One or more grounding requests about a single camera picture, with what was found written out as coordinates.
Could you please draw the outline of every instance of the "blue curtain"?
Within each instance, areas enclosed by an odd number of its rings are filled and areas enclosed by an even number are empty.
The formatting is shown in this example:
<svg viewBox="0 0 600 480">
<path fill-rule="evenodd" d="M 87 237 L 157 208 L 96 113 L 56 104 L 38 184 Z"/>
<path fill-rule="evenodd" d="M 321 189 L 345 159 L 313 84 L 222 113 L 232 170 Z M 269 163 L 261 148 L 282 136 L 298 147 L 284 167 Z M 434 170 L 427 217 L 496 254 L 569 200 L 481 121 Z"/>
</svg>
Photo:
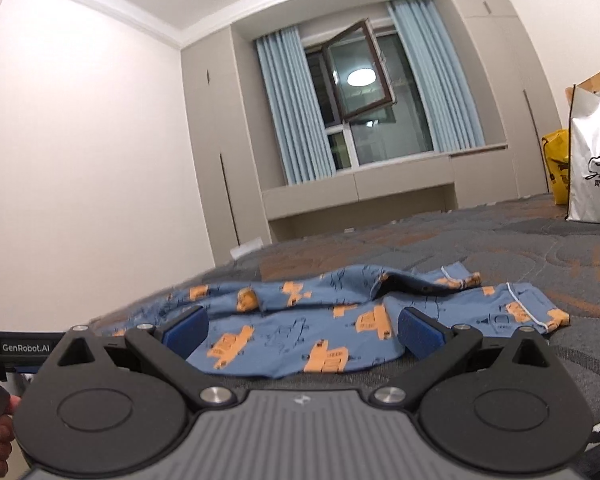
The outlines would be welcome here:
<svg viewBox="0 0 600 480">
<path fill-rule="evenodd" d="M 335 173 L 314 83 L 297 27 L 256 40 L 289 184 Z"/>
<path fill-rule="evenodd" d="M 387 7 L 420 90 L 434 150 L 484 146 L 474 98 L 433 1 L 395 0 Z"/>
</svg>

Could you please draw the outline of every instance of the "white shopping bag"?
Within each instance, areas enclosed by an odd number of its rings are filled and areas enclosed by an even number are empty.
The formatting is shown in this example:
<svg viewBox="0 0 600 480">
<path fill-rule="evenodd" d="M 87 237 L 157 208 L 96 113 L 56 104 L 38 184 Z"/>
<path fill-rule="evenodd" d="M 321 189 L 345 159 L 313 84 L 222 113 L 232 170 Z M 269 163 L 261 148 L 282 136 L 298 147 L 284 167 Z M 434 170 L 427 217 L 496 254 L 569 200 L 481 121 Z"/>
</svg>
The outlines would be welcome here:
<svg viewBox="0 0 600 480">
<path fill-rule="evenodd" d="M 573 93 L 567 220 L 600 223 L 600 96 Z"/>
</svg>

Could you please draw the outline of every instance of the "mattress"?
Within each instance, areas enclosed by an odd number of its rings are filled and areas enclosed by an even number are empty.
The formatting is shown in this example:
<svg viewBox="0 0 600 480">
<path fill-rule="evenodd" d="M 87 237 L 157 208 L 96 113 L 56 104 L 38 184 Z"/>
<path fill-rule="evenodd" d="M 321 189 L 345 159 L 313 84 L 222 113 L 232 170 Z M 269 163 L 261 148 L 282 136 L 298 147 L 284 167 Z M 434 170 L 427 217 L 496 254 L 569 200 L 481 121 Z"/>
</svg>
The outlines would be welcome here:
<svg viewBox="0 0 600 480">
<path fill-rule="evenodd" d="M 549 344 L 590 405 L 600 430 L 600 224 L 566 222 L 565 208 L 549 195 L 494 205 L 429 213 L 364 228 L 273 244 L 210 270 L 183 286 L 227 281 L 259 282 L 308 278 L 352 264 L 394 269 L 439 269 L 460 261 L 479 271 L 483 285 L 530 282 L 571 316 Z M 155 297 L 167 293 L 163 290 Z M 94 329 L 124 319 L 142 298 L 94 320 Z M 247 388 L 358 388 L 370 392 L 413 365 L 401 359 L 349 374 L 297 374 L 278 380 L 224 377 L 235 390 Z M 600 470 L 600 443 L 590 445 L 580 465 Z"/>
</svg>

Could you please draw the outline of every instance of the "yellow plastic bag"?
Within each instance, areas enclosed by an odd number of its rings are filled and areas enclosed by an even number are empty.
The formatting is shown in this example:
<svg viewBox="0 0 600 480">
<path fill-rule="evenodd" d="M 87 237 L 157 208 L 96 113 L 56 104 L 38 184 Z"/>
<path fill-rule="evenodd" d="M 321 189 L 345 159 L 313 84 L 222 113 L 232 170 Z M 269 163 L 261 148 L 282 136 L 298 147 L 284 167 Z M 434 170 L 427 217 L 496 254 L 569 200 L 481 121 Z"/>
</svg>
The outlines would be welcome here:
<svg viewBox="0 0 600 480">
<path fill-rule="evenodd" d="M 564 205 L 569 201 L 569 131 L 558 130 L 544 136 L 542 150 L 555 203 Z"/>
</svg>

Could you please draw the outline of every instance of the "round black cover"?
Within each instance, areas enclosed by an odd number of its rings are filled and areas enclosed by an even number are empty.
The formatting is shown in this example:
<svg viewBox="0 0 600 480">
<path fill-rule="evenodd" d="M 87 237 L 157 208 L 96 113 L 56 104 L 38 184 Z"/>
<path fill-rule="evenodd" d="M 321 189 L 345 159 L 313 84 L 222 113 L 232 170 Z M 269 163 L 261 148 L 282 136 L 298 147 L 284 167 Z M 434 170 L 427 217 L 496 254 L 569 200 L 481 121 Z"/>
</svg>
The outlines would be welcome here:
<svg viewBox="0 0 600 480">
<path fill-rule="evenodd" d="M 114 476 L 147 463 L 182 432 L 185 403 L 168 384 L 116 369 L 69 375 L 47 378 L 43 388 L 34 381 L 16 413 L 18 441 L 33 462 L 67 476 Z"/>
<path fill-rule="evenodd" d="M 443 452 L 475 468 L 528 474 L 564 466 L 583 451 L 590 416 L 583 400 L 542 375 L 509 367 L 452 377 L 424 396 L 420 424 Z"/>
</svg>

